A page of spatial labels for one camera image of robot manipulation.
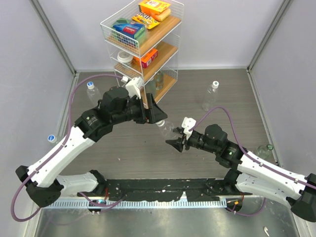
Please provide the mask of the blue and white bottle cap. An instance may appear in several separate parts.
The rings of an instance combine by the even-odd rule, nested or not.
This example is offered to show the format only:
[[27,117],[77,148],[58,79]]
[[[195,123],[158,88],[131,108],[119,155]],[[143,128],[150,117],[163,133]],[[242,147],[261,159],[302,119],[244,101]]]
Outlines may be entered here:
[[94,86],[94,83],[93,83],[93,82],[90,81],[90,82],[87,83],[87,88],[88,88],[88,89],[92,90],[94,87],[95,87],[95,86]]

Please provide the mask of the clear bottle with blue cap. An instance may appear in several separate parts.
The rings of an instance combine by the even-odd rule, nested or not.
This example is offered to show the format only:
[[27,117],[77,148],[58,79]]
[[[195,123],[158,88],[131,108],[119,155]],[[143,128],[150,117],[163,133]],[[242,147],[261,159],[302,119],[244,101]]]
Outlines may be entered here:
[[55,146],[61,141],[61,138],[59,136],[51,134],[48,136],[47,140],[52,146]]

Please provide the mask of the glass jar, bottom shelf back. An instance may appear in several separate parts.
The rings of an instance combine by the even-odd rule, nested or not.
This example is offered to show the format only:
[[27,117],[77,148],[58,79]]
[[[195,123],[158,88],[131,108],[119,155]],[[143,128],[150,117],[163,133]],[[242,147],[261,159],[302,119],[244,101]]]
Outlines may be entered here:
[[156,82],[156,90],[162,90],[163,88],[163,72],[158,71],[155,76],[154,76],[154,80]]

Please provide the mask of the orange snack box, top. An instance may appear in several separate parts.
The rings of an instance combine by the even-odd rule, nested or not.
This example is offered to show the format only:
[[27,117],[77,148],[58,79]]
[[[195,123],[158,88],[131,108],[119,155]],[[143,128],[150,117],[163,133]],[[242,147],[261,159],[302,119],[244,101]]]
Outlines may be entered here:
[[171,6],[170,3],[160,0],[143,0],[139,3],[140,11],[147,14],[161,14]]

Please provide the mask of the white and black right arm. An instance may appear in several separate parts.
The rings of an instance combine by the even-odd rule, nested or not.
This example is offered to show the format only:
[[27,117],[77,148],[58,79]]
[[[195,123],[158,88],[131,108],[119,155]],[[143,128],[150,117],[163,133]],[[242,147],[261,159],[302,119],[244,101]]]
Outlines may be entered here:
[[182,152],[193,147],[215,155],[215,160],[228,168],[224,178],[225,193],[253,194],[274,200],[290,208],[296,216],[316,221],[316,176],[304,176],[263,160],[252,152],[229,141],[227,133],[216,124],[204,133],[193,131],[190,136],[180,130],[180,137],[166,143]]

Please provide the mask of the green and blue box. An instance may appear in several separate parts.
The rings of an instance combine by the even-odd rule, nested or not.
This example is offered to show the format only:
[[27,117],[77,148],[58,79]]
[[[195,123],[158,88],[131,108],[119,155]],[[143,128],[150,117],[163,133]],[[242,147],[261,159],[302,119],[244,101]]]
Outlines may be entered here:
[[138,47],[146,40],[146,27],[144,24],[120,18],[111,26],[114,37],[121,43]]

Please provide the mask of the glass jar, bottom shelf front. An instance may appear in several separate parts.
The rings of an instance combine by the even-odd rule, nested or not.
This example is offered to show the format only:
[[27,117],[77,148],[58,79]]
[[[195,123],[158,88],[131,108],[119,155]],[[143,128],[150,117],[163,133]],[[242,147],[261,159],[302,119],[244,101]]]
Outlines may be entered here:
[[156,97],[156,81],[154,78],[152,78],[150,81],[148,81],[145,85],[145,91],[146,93],[152,94],[152,96],[155,98]]

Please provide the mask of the green glass bottle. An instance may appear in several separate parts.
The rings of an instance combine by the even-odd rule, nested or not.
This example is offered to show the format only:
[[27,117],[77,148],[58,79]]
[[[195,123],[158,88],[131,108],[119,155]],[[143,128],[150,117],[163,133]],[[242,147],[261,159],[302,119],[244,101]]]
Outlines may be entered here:
[[272,144],[261,145],[255,151],[254,154],[262,159],[267,159],[273,154],[274,146]]

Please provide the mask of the clear plastic bottle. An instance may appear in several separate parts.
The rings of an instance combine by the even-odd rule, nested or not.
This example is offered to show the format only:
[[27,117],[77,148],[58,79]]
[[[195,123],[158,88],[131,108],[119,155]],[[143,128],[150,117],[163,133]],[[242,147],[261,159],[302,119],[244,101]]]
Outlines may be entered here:
[[209,111],[215,104],[218,96],[219,87],[217,89],[212,88],[212,84],[208,86],[202,103],[204,111]]
[[101,103],[101,99],[102,99],[102,95],[101,95],[98,87],[96,85],[94,85],[94,86],[95,87],[92,90],[87,88],[87,96],[90,99],[93,106],[99,108],[100,103]]
[[173,132],[175,127],[170,121],[165,120],[165,124],[161,127],[158,126],[158,128],[165,140],[173,140],[178,137],[178,135]]

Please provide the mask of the glass jar, shelf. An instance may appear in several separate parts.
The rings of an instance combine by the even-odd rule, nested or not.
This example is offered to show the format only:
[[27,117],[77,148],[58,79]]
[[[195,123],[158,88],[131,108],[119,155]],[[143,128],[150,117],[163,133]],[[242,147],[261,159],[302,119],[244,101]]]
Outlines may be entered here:
[[154,78],[152,78],[150,81],[148,81],[145,85],[145,91],[146,93],[152,94],[152,96],[155,98],[156,97],[156,81]]
[[156,90],[162,90],[163,88],[163,72],[158,71],[155,76],[154,76],[154,80],[156,82]]

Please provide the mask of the yellow sponge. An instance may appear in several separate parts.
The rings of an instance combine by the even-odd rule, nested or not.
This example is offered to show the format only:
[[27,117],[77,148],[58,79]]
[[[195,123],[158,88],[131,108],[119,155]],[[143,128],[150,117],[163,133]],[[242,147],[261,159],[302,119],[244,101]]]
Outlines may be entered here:
[[168,8],[165,11],[161,12],[160,14],[155,14],[154,18],[159,21],[162,22],[163,20],[165,20],[169,15],[171,14],[171,10]]

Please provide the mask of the white lidded paper cup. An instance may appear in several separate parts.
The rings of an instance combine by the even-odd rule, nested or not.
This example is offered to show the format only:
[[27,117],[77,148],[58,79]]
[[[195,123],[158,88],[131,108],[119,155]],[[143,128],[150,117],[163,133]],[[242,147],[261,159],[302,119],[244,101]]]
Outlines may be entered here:
[[117,55],[117,60],[126,67],[130,67],[133,60],[133,55],[126,51],[119,51]]

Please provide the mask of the yellow candy bag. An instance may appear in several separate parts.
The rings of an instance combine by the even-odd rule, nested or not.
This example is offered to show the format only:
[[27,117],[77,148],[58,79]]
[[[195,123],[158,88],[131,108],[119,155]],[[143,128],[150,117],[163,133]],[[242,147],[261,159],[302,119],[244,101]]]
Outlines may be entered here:
[[139,12],[138,14],[134,15],[132,20],[144,24],[145,28],[148,30],[151,30],[160,24],[159,21],[143,12]]

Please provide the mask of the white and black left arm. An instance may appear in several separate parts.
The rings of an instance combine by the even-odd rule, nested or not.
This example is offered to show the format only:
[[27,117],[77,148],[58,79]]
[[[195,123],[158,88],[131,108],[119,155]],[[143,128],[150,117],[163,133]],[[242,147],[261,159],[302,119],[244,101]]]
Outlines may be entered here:
[[152,94],[146,95],[148,108],[137,95],[129,95],[123,87],[105,92],[98,105],[82,113],[67,135],[42,159],[16,174],[26,187],[31,200],[39,207],[47,207],[61,196],[85,192],[99,197],[106,192],[106,180],[98,171],[82,175],[61,176],[60,172],[81,152],[112,132],[114,125],[126,121],[155,124],[167,118]]

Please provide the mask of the orange box, middle shelf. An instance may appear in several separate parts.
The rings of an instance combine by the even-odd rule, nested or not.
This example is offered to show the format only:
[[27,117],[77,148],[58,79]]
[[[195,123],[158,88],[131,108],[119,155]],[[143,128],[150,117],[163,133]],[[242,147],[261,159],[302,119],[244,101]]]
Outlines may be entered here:
[[142,58],[133,57],[132,62],[135,65],[141,66],[142,68],[147,68],[158,56],[158,50],[153,48]]

